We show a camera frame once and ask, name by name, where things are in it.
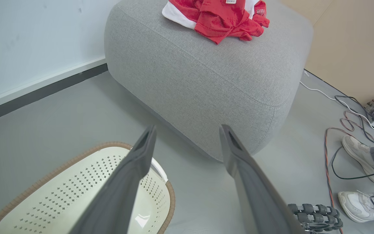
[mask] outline basket handle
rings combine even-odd
[[[157,170],[158,173],[160,173],[161,178],[166,183],[168,181],[167,175],[155,158],[151,160],[151,165],[154,166],[154,168]]]

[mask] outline gray floor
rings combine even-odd
[[[339,94],[312,75],[303,75],[302,81]],[[300,86],[280,134],[255,156],[286,203],[329,205],[324,131],[341,127],[343,111],[320,93]],[[223,164],[187,145],[129,98],[108,72],[0,118],[0,209],[70,158],[102,142],[133,144],[149,124],[157,125],[154,158],[176,194],[175,215],[166,233],[244,234],[235,185]],[[359,130],[354,134],[369,144]],[[342,136],[330,132],[330,154],[340,146]],[[342,176],[362,175],[361,167],[343,151],[336,165]],[[337,208],[339,191],[374,191],[374,183],[367,178],[341,180],[333,174],[331,186]],[[345,234],[374,233],[374,222],[357,224],[344,214],[342,219]]]

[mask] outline white shoelace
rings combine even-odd
[[[357,191],[365,196],[365,198],[362,197],[363,204],[364,204],[365,206],[367,206],[367,208],[368,208],[369,210],[374,210],[374,205],[373,205],[373,203],[372,203],[371,200],[370,200],[370,197],[371,197],[371,196],[374,196],[374,193],[371,193],[371,194],[365,194],[365,193],[363,193],[362,191],[359,191],[359,190],[357,190]]]

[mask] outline beige wall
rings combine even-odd
[[[283,2],[314,26],[305,68],[360,102],[374,98],[374,1]]]

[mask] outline red wire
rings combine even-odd
[[[361,129],[363,129],[360,125],[358,125],[358,124],[355,123],[354,121],[349,120],[348,117],[347,117],[347,113],[351,113],[351,114],[353,114],[353,113],[350,112],[350,111],[344,111],[344,117],[345,117],[345,118],[341,118],[341,119],[340,119],[340,123],[342,124],[342,126],[343,126],[345,129],[347,129],[348,131],[350,131],[350,132],[353,132],[353,131],[355,130],[355,127],[353,126],[353,124],[356,125],[356,126],[358,126],[358,127],[361,128]],[[343,120],[346,120],[346,121],[350,124],[351,128],[348,128],[348,127],[343,123]],[[340,132],[344,132],[344,133],[346,133],[346,134],[349,135],[349,136],[352,136],[352,137],[354,137],[354,136],[351,135],[350,133],[347,133],[345,130],[340,129],[340,128],[336,128],[336,127],[329,127],[329,128],[326,129],[326,131],[325,131],[325,143],[324,143],[324,148],[325,148],[325,164],[326,164],[325,174],[326,174],[326,176],[327,176],[327,182],[328,182],[328,187],[329,187],[329,188],[328,188],[328,191],[329,191],[329,193],[330,193],[331,206],[334,207],[334,199],[333,199],[333,194],[332,194],[332,191],[331,191],[330,176],[329,176],[329,174],[328,174],[327,135],[328,135],[328,130],[330,130],[330,129],[339,130]],[[368,132],[366,132],[366,134],[367,134],[368,136],[370,136],[370,138],[372,138],[372,139],[374,140],[374,138],[373,138],[372,135],[370,135]]]

